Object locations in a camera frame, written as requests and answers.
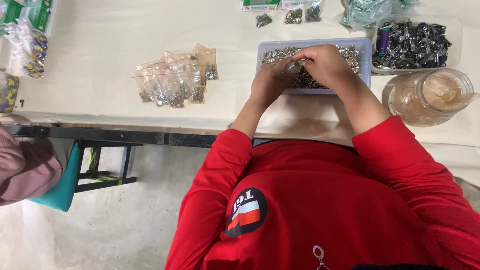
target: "white tablecloth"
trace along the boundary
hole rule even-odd
[[[462,60],[456,69],[480,87],[480,1],[422,0],[419,13],[450,15],[464,25]],[[22,78],[14,112],[33,122],[150,126],[166,131],[218,134],[235,119],[250,93],[257,47],[263,41],[364,37],[334,20],[340,0],[326,0],[321,23],[255,28],[237,0],[61,0],[46,61],[46,76]],[[217,49],[219,81],[207,84],[206,105],[169,110],[143,104],[131,79],[137,64],[164,49],[190,51],[196,42]],[[374,76],[380,99],[394,76]],[[19,100],[24,99],[23,108]],[[417,139],[480,147],[480,101],[450,121],[411,128]],[[257,136],[329,140],[348,144],[353,131],[336,96],[282,96],[260,121]]]

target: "concrete floor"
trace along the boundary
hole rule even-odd
[[[1,207],[0,269],[163,269],[181,200],[207,152],[137,147],[137,183],[78,193],[68,213],[30,201]],[[102,150],[100,170],[117,172],[121,154]],[[480,193],[461,186],[480,211]]]

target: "glass jar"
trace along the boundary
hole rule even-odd
[[[480,95],[473,93],[467,76],[453,69],[438,69],[407,75],[390,93],[393,115],[412,126],[435,126],[452,118]]]

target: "white plastic container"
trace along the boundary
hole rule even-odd
[[[289,41],[272,41],[262,42],[258,45],[257,55],[257,71],[261,66],[262,55],[264,52],[273,51],[275,49],[285,49],[285,47],[304,48],[313,45],[332,44],[341,47],[349,47],[355,45],[356,50],[360,52],[360,73],[362,81],[370,87],[370,79],[372,76],[372,41],[366,37],[353,38],[332,38],[332,39],[312,39],[312,40],[289,40]],[[303,94],[328,94],[334,95],[331,89],[287,89],[283,95],[303,95]]]
[[[460,58],[462,56],[462,36],[463,36],[463,25],[462,23],[455,17],[449,16],[441,16],[441,15],[417,15],[413,17],[402,16],[401,14],[392,14],[381,18],[377,22],[377,30],[382,28],[384,23],[386,22],[401,22],[401,21],[412,21],[414,24],[419,23],[428,23],[428,24],[438,24],[446,26],[447,29],[445,30],[446,36],[445,38],[448,39],[452,43],[452,46],[448,48],[448,59],[445,63],[446,66],[444,68],[454,68],[460,63]],[[375,35],[373,36],[373,52],[376,52],[377,47],[377,34],[378,32],[375,31]],[[413,71],[432,71],[439,68],[422,68],[422,69],[378,69],[373,66],[372,64],[372,72],[377,74],[406,74]]]

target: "clear plastic container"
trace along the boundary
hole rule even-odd
[[[360,52],[360,72],[359,77],[362,81],[370,87],[372,78],[372,41],[366,37],[351,37],[351,38],[332,38],[332,39],[312,39],[312,40],[289,40],[289,41],[271,41],[262,42],[258,45],[257,55],[257,71],[260,69],[262,54],[267,51],[273,51],[275,49],[285,49],[285,47],[297,47],[305,48],[308,46],[332,44],[339,45],[341,47],[349,47],[355,45],[356,50]],[[335,95],[335,92],[331,89],[287,89],[283,92],[283,95]]]
[[[377,46],[377,29],[382,28],[386,22],[401,22],[408,21],[410,19],[413,23],[428,23],[428,24],[438,24],[446,26],[446,39],[452,43],[452,46],[448,48],[448,59],[446,62],[445,68],[454,68],[460,63],[460,58],[462,56],[462,36],[463,36],[463,25],[455,17],[450,16],[440,16],[440,15],[417,15],[413,17],[402,16],[401,14],[392,14],[381,18],[377,22],[377,28],[375,29],[375,35],[373,36],[373,53],[376,51]],[[378,69],[372,64],[372,72],[377,74],[406,74],[413,71],[432,71],[438,68],[424,68],[424,69]]]
[[[472,82],[460,71],[437,69],[415,72],[398,82],[390,93],[393,115],[411,126],[435,126],[452,118],[480,97]]]

